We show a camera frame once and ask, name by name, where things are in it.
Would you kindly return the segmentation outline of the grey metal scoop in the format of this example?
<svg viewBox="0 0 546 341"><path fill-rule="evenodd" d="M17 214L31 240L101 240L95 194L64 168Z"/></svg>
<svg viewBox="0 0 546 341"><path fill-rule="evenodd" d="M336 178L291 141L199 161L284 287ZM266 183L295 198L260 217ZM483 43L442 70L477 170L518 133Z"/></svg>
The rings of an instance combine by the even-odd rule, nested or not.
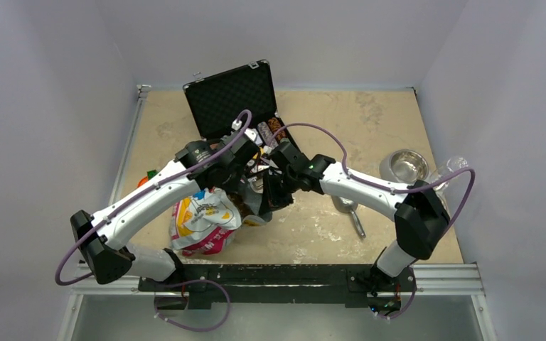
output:
<svg viewBox="0 0 546 341"><path fill-rule="evenodd" d="M360 218L356 212L358 208L358 204L356 202L353 202L352 200L339 197L339 196L332 196L332 201L334 207L341 213L348 215L351 218L351 221L353 223L353 226L355 228L356 233L361 239L366 238L366 233L363 228L363 225L360 221Z"/></svg>

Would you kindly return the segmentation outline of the pet food bag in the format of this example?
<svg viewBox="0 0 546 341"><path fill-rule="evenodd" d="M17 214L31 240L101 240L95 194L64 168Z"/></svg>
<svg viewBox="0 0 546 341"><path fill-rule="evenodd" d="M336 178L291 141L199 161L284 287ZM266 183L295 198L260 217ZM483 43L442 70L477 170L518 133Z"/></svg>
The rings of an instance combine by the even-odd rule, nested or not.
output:
<svg viewBox="0 0 546 341"><path fill-rule="evenodd" d="M183 256L218 254L243 227L261 227L272 219L263 196L242 183L238 193L205 189L174 205L169 227L171 248Z"/></svg>

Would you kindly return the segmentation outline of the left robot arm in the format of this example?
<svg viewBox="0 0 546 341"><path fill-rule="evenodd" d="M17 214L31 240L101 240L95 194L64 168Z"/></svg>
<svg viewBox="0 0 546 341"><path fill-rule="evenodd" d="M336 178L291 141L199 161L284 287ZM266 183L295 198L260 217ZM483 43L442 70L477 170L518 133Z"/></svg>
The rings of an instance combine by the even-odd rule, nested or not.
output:
<svg viewBox="0 0 546 341"><path fill-rule="evenodd" d="M246 165L259 152L251 131L236 131L211 148L192 141L157 175L120 201L89 213L79 210L70 218L79 250L99 284L125 275L155 280L167 291L183 283L182 264L172 251L130 244L150 221L176 203L209 188L228 192L238 188Z"/></svg>

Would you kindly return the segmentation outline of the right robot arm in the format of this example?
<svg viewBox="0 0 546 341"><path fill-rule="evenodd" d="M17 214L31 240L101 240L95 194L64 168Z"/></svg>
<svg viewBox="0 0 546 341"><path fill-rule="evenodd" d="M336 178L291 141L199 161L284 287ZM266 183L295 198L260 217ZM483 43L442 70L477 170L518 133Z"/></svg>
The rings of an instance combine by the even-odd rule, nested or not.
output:
<svg viewBox="0 0 546 341"><path fill-rule="evenodd" d="M393 183L355 170L321 154L307 158L290 142L274 148L270 160L279 169L265 188L277 194L298 190L352 200L385 216L395 224L395 239L386 247L370 278L387 289L404 268L430 259L449 227L450 217L441 199L428 183Z"/></svg>

